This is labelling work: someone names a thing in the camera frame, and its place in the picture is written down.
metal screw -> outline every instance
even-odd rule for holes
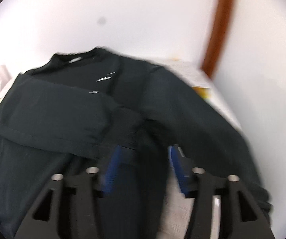
[[[238,182],[239,181],[239,177],[237,175],[230,175],[230,176],[227,177],[227,179],[230,182]]]
[[[97,167],[90,167],[90,168],[86,169],[85,171],[86,171],[86,173],[90,174],[90,173],[99,172],[99,169]]]
[[[53,174],[51,179],[54,181],[60,181],[63,179],[63,175],[62,174]]]
[[[193,173],[197,173],[197,174],[203,174],[203,173],[205,173],[205,170],[204,170],[203,168],[194,167],[194,168],[192,169],[192,172],[193,172]]]

garment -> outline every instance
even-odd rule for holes
[[[99,199],[105,238],[155,238],[173,144],[213,175],[238,175],[268,213],[241,135],[175,75],[102,48],[55,54],[0,103],[0,231],[13,238],[51,175],[79,174],[120,145],[113,191]]]

sleeve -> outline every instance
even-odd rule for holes
[[[187,84],[163,67],[154,68],[141,111],[167,145],[179,144],[197,167],[215,176],[238,175],[268,218],[271,205],[243,137]]]

wooden trim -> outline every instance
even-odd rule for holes
[[[212,78],[230,23],[234,0],[218,0],[213,30],[201,69]]]

